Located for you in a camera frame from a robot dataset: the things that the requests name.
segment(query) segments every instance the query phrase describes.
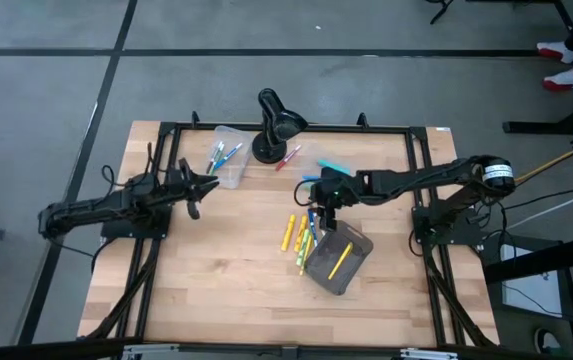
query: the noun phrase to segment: sneaker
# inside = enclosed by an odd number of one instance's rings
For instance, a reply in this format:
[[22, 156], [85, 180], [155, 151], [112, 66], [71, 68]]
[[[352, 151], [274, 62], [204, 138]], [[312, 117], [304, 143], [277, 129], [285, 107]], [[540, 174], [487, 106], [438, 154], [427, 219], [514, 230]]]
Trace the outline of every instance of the sneaker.
[[537, 51], [539, 55], [551, 59], [556, 59], [564, 64], [573, 62], [573, 51], [568, 50], [564, 42], [556, 43], [537, 43]]
[[573, 69], [544, 78], [544, 88], [553, 92], [573, 89]]
[[535, 350], [539, 354], [564, 355], [562, 346], [555, 335], [542, 328], [535, 330]]

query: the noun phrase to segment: wooden tabletop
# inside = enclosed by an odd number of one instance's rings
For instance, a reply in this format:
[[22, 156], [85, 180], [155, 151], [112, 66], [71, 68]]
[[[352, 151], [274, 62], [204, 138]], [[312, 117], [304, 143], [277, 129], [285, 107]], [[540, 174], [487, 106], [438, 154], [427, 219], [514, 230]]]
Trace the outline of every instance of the wooden tabletop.
[[[142, 172], [146, 145], [152, 142], [154, 147], [159, 124], [133, 123], [120, 182]], [[427, 131], [433, 163], [455, 159], [450, 130]], [[212, 131], [182, 131], [178, 158], [185, 157], [195, 172], [204, 173], [212, 142]], [[356, 205], [337, 212], [338, 219], [361, 230], [374, 243], [373, 252], [342, 296], [328, 293], [306, 275], [299, 276], [292, 242], [287, 252], [280, 251], [289, 216], [297, 215], [298, 227], [305, 214], [305, 208], [293, 201], [294, 186], [320, 152], [353, 171], [405, 171], [404, 137], [302, 133], [288, 143], [290, 149], [297, 144], [303, 145], [302, 150], [280, 172], [251, 156], [237, 189], [219, 187], [198, 205], [200, 220], [189, 218], [184, 203], [175, 205], [168, 237], [161, 245], [146, 340], [435, 345], [423, 261], [408, 250], [411, 193], [382, 206]], [[416, 149], [421, 167], [419, 144]], [[456, 189], [451, 186], [438, 191], [440, 197], [447, 197]], [[133, 239], [118, 239], [97, 260], [80, 335], [94, 330], [123, 294], [133, 244]], [[449, 250], [460, 302], [484, 334], [497, 343], [479, 259], [465, 246], [449, 246]], [[447, 338], [452, 342], [448, 307], [441, 301]], [[139, 300], [133, 304], [128, 335], [134, 333]]]

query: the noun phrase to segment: concrete floor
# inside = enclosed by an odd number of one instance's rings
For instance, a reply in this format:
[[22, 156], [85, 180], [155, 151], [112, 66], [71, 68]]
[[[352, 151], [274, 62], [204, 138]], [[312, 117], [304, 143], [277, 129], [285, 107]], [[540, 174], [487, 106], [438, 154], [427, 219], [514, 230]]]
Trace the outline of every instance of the concrete floor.
[[[573, 16], [573, 1], [566, 2]], [[0, 47], [112, 48], [126, 0], [0, 0]], [[434, 26], [423, 1], [140, 1], [126, 48], [532, 49], [566, 30], [551, 5], [456, 1]], [[43, 259], [37, 212], [61, 199], [97, 98], [108, 58], [0, 57], [0, 345], [15, 341]], [[490, 153], [526, 172], [570, 149], [571, 137], [506, 135], [507, 120], [554, 121], [573, 110], [573, 93], [550, 94], [541, 78], [566, 67], [537, 58], [192, 57], [122, 58], [79, 198], [103, 195], [103, 164], [118, 168], [133, 120], [260, 121], [257, 92], [274, 88], [289, 108], [318, 123], [450, 127], [458, 155]], [[505, 203], [573, 188], [573, 160], [520, 188]], [[515, 210], [511, 220], [563, 200]], [[573, 205], [517, 233], [572, 240]], [[66, 244], [98, 245], [98, 227]], [[73, 339], [89, 260], [63, 252], [36, 335]], [[530, 317], [496, 315], [502, 343], [532, 351]], [[570, 338], [565, 325], [546, 324]]]

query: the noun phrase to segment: robotic arm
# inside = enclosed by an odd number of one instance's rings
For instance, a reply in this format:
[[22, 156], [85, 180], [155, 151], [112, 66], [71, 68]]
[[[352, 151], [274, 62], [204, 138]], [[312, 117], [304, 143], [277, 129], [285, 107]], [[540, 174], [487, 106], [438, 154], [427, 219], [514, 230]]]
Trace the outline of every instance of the robotic arm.
[[307, 205], [317, 204], [320, 226], [335, 230], [335, 211], [343, 206], [360, 203], [382, 205], [406, 191], [452, 184], [464, 187], [447, 200], [431, 204], [427, 221], [433, 225], [452, 224], [460, 212], [475, 203], [499, 201], [515, 189], [510, 163], [499, 157], [483, 155], [414, 172], [360, 170], [354, 177], [323, 168], [321, 180], [311, 187]]
[[122, 220], [155, 228], [169, 206], [181, 200], [188, 202], [190, 217], [198, 219], [195, 203], [219, 185], [217, 177], [195, 174], [185, 159], [179, 160], [179, 168], [168, 169], [167, 175], [165, 184], [152, 174], [141, 174], [103, 198], [50, 204], [38, 215], [39, 233], [52, 239], [77, 226]]

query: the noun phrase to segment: black desk lamp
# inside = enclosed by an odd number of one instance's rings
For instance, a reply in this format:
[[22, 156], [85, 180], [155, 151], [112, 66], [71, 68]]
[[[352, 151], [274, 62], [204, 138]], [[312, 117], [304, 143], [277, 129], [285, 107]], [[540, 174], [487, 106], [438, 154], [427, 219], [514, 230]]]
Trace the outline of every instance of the black desk lamp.
[[286, 156], [286, 141], [302, 132], [308, 122], [286, 110], [273, 89], [260, 91], [257, 99], [262, 106], [264, 127], [253, 140], [253, 155], [264, 164], [274, 164]]

